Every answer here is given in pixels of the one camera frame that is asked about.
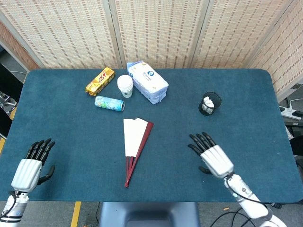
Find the dark blue tablecloth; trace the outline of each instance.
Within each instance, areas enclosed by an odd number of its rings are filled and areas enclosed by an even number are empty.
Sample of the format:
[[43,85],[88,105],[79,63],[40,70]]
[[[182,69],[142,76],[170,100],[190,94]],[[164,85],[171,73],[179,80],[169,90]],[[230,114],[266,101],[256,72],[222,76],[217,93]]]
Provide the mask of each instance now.
[[[169,83],[152,105],[134,88],[124,99],[115,79],[100,95],[125,100],[124,112],[94,106],[85,86],[100,70],[35,70],[29,73],[3,154],[0,200],[6,200],[19,161],[34,141],[56,141],[43,173],[52,179],[30,193],[54,201],[234,201],[222,179],[198,170],[202,160],[187,147],[190,133],[208,132],[262,201],[303,197],[270,75],[264,70],[157,70]],[[222,105],[212,116],[198,110],[215,91]],[[134,171],[125,183],[123,119],[154,123]]]

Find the robotic arm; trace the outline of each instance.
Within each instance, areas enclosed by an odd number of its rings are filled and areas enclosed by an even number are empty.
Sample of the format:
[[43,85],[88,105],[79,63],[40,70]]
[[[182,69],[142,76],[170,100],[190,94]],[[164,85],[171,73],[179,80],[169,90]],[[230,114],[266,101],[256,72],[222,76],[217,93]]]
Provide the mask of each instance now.
[[200,166],[199,169],[205,174],[212,174],[224,180],[236,201],[250,218],[263,218],[266,221],[260,227],[286,227],[286,225],[250,190],[239,175],[234,174],[233,163],[225,152],[205,132],[202,135],[189,135],[197,146],[189,144],[207,165],[208,169]]
[[26,157],[20,161],[11,183],[14,191],[9,192],[8,201],[0,214],[0,227],[17,227],[29,200],[27,194],[52,177],[55,166],[51,166],[46,176],[40,177],[48,153],[55,145],[54,141],[50,141],[51,139],[35,142]]

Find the can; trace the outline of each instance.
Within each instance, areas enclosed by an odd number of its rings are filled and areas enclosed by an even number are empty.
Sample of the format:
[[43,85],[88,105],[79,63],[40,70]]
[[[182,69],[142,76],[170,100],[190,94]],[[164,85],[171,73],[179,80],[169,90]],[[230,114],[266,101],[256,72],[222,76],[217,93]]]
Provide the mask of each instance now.
[[97,96],[95,98],[95,106],[122,112],[124,110],[125,103],[122,100]]

